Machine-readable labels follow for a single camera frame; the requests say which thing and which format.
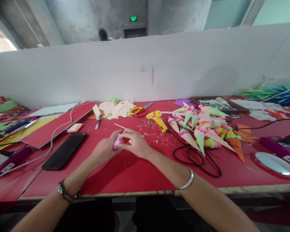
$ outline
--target person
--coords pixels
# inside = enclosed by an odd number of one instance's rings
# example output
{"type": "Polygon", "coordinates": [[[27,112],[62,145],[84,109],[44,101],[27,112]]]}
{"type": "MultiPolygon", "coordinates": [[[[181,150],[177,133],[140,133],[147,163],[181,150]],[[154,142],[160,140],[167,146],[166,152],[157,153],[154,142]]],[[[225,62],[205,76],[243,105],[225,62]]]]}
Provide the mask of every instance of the person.
{"type": "Polygon", "coordinates": [[[56,188],[39,202],[12,231],[53,231],[70,205],[71,201],[68,196],[76,195],[95,168],[122,150],[128,150],[156,166],[179,189],[182,197],[196,213],[217,231],[259,231],[246,214],[225,194],[189,168],[151,148],[140,133],[128,128],[124,131],[116,130],[109,138],[101,140],[92,154],[63,181],[62,187],[68,195],[62,194],[56,188]],[[118,133],[122,133],[120,136],[132,142],[131,145],[122,144],[120,149],[113,150],[112,146],[118,133]]]}

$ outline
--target black smartphone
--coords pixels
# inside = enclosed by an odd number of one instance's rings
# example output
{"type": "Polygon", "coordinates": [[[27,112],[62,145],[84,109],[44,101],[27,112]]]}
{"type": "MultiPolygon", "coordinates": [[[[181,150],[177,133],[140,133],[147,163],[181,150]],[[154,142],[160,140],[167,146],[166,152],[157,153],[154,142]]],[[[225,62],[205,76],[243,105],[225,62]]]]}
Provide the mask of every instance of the black smartphone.
{"type": "Polygon", "coordinates": [[[76,152],[78,147],[86,138],[87,133],[73,133],[60,148],[43,164],[42,169],[58,170],[62,169],[72,155],[76,152]]]}

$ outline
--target exit sign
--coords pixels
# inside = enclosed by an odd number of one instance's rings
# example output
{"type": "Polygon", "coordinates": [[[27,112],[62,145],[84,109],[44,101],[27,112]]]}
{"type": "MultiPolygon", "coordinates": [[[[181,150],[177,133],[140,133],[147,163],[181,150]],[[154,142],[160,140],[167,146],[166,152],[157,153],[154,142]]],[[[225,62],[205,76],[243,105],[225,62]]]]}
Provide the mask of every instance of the exit sign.
{"type": "Polygon", "coordinates": [[[137,16],[130,16],[130,22],[135,22],[138,20],[137,16]]]}

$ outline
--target scissors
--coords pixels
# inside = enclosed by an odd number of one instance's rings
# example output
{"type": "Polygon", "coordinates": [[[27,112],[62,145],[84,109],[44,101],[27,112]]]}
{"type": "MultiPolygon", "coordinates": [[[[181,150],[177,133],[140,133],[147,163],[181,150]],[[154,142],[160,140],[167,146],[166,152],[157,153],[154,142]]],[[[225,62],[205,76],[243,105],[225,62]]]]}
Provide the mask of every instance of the scissors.
{"type": "Polygon", "coordinates": [[[134,115],[135,117],[144,117],[147,114],[147,108],[151,106],[151,104],[153,104],[154,102],[152,101],[151,103],[148,103],[147,105],[143,106],[143,107],[135,107],[133,108],[130,113],[132,115],[134,115]]]}

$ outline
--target silver bangle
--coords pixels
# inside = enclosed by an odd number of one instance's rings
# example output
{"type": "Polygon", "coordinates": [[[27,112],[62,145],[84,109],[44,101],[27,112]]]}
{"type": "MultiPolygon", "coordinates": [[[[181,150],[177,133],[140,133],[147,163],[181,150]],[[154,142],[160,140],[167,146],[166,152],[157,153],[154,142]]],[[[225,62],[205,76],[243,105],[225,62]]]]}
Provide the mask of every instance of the silver bangle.
{"type": "Polygon", "coordinates": [[[190,186],[190,184],[192,183],[192,180],[193,180],[193,171],[189,168],[190,170],[190,173],[191,173],[191,176],[190,176],[190,179],[188,181],[188,183],[186,183],[183,187],[180,187],[180,188],[176,188],[178,190],[184,190],[186,188],[188,188],[190,186]]]}

